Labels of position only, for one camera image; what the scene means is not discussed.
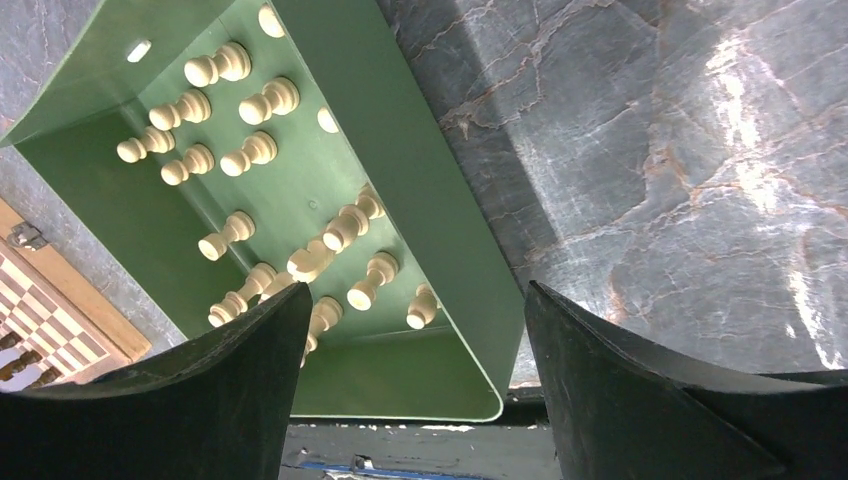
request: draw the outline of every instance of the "cream chess piece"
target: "cream chess piece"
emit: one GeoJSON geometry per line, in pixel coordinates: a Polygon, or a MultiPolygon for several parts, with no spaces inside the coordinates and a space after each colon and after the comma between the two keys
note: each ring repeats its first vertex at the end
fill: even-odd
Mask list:
{"type": "Polygon", "coordinates": [[[283,290],[288,288],[289,285],[291,285],[293,283],[297,283],[297,280],[295,280],[291,276],[291,273],[289,273],[289,272],[278,273],[277,276],[274,277],[274,281],[271,282],[271,284],[268,285],[265,288],[265,291],[262,292],[262,295],[259,297],[259,301],[264,302],[265,300],[268,300],[269,298],[273,297],[277,293],[282,292],[283,290]]]}
{"type": "Polygon", "coordinates": [[[333,114],[330,113],[330,110],[327,107],[321,107],[318,109],[318,125],[327,133],[339,133],[339,125],[336,123],[336,119],[333,118],[333,114]]]}
{"type": "Polygon", "coordinates": [[[255,132],[244,139],[240,149],[221,157],[221,170],[238,177],[250,170],[251,165],[265,165],[276,157],[277,142],[265,132],[255,132]]]}
{"type": "Polygon", "coordinates": [[[212,105],[200,90],[190,89],[180,95],[175,103],[166,103],[150,110],[150,123],[159,130],[170,130],[182,125],[183,120],[200,123],[212,115],[212,105]]]}
{"type": "Polygon", "coordinates": [[[262,87],[262,93],[251,95],[239,104],[239,116],[250,125],[259,125],[271,115],[288,115],[300,104],[300,93],[294,83],[278,77],[262,87]]]}
{"type": "Polygon", "coordinates": [[[195,87],[205,87],[218,83],[223,78],[237,82],[250,74],[250,55],[236,42],[227,42],[215,55],[201,55],[185,64],[183,72],[188,83],[195,87]]]}
{"type": "Polygon", "coordinates": [[[318,337],[335,327],[342,315],[344,315],[344,309],[333,297],[321,297],[315,303],[309,318],[309,333],[306,335],[306,348],[303,351],[303,359],[300,361],[301,367],[306,363],[306,356],[318,348],[318,337]]]}
{"type": "Polygon", "coordinates": [[[269,37],[283,38],[286,36],[286,31],[283,30],[283,24],[280,23],[277,12],[267,3],[263,3],[259,7],[259,26],[269,37]]]}
{"type": "Polygon", "coordinates": [[[427,284],[421,284],[415,290],[415,298],[409,302],[406,310],[406,324],[415,330],[421,330],[433,321],[439,302],[427,284]]]}
{"type": "Polygon", "coordinates": [[[386,215],[383,205],[370,185],[359,191],[353,205],[345,205],[324,230],[324,244],[330,250],[341,253],[357,237],[368,233],[370,221],[386,215]]]}
{"type": "Polygon", "coordinates": [[[377,252],[368,261],[365,280],[360,280],[348,290],[347,301],[350,306],[361,311],[368,310],[377,300],[377,288],[391,283],[397,276],[400,266],[395,257],[386,252],[377,252]]]}
{"type": "Polygon", "coordinates": [[[176,146],[171,132],[163,132],[154,127],[145,127],[139,138],[131,138],[118,144],[118,156],[127,163],[135,163],[147,158],[148,152],[170,152],[176,146]]]}
{"type": "Polygon", "coordinates": [[[195,143],[186,149],[182,160],[168,162],[162,167],[162,180],[168,185],[179,185],[190,175],[203,175],[215,168],[215,157],[205,145],[195,143]]]}
{"type": "Polygon", "coordinates": [[[238,211],[227,217],[220,233],[210,233],[197,242],[197,246],[204,257],[215,261],[227,253],[231,243],[243,242],[254,233],[256,233],[256,225],[253,219],[248,214],[238,211]]]}
{"type": "Polygon", "coordinates": [[[298,282],[311,283],[318,278],[336,257],[336,253],[318,235],[309,240],[306,248],[300,248],[289,257],[286,270],[298,282]]]}
{"type": "Polygon", "coordinates": [[[236,317],[247,311],[247,302],[262,293],[274,280],[277,271],[267,263],[258,263],[250,270],[247,279],[237,292],[227,292],[224,300],[209,308],[209,323],[220,327],[232,322],[236,317]]]}

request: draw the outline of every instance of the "metal hinge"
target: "metal hinge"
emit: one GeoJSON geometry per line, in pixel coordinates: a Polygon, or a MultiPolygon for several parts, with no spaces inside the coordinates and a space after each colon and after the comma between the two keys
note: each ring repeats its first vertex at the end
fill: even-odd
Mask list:
{"type": "Polygon", "coordinates": [[[35,251],[47,245],[47,240],[41,236],[41,231],[30,225],[29,222],[23,222],[12,227],[12,233],[6,237],[6,243],[14,248],[26,248],[35,251]]]}

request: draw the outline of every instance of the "green tray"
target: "green tray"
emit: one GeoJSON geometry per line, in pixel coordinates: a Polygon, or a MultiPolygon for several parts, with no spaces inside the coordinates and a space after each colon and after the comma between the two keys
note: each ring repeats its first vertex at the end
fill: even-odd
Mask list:
{"type": "Polygon", "coordinates": [[[8,132],[45,181],[188,336],[208,331],[209,307],[263,261],[279,271],[366,183],[387,216],[310,285],[346,308],[303,368],[293,414],[486,421],[497,417],[523,328],[522,297],[394,38],[371,0],[280,0],[283,38],[259,27],[261,0],[105,0],[29,112],[8,132]],[[152,48],[126,60],[141,40],[152,48]],[[122,162],[118,143],[149,125],[150,108],[191,88],[186,60],[242,44],[252,71],[201,90],[211,118],[171,130],[174,151],[122,162]],[[258,127],[238,104],[272,78],[301,101],[258,127]],[[328,107],[340,133],[322,130],[328,107]],[[219,165],[178,187],[159,169],[200,142],[215,155],[262,130],[279,154],[228,177],[219,165]],[[256,234],[224,258],[197,241],[243,210],[256,234]],[[380,250],[401,269],[359,312],[345,293],[380,250]],[[423,330],[406,309],[428,282],[443,307],[423,330]]]}

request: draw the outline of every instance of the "floor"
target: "floor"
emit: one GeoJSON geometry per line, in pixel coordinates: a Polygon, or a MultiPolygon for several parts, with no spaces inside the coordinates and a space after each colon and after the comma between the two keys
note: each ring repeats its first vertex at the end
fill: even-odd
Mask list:
{"type": "MultiPolygon", "coordinates": [[[[0,131],[96,3],[0,5],[0,131]]],[[[848,3],[377,3],[522,287],[739,370],[845,367],[848,3]]],[[[181,340],[15,151],[0,169],[156,348],[181,340]]],[[[537,381],[525,339],[513,384],[537,381]]]]}

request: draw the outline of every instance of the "checkered pattern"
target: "checkered pattern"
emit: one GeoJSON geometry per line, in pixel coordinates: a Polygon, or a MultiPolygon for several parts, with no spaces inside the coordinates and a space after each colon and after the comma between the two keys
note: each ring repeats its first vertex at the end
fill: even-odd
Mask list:
{"type": "Polygon", "coordinates": [[[97,363],[107,352],[74,319],[79,314],[59,307],[54,301],[57,294],[50,293],[52,298],[0,253],[0,336],[17,333],[23,339],[18,347],[41,354],[39,369],[56,367],[65,378],[97,363]]]}

